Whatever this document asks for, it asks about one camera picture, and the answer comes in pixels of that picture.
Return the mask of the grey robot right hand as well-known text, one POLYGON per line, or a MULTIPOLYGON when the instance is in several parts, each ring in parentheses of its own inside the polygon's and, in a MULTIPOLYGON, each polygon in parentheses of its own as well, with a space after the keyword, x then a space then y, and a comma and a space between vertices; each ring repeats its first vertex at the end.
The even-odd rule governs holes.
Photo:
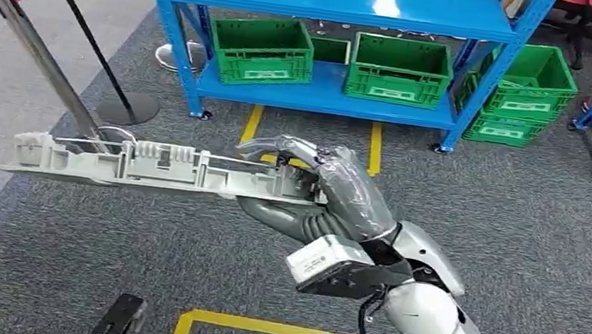
POLYGON ((272 201, 238 198, 242 210, 258 222, 300 243, 309 244, 333 234, 365 242, 383 238, 398 222, 354 152, 345 146, 322 146, 291 135, 253 138, 236 146, 248 161, 266 153, 296 158, 309 167, 304 171, 327 197, 326 206, 294 212, 272 201))

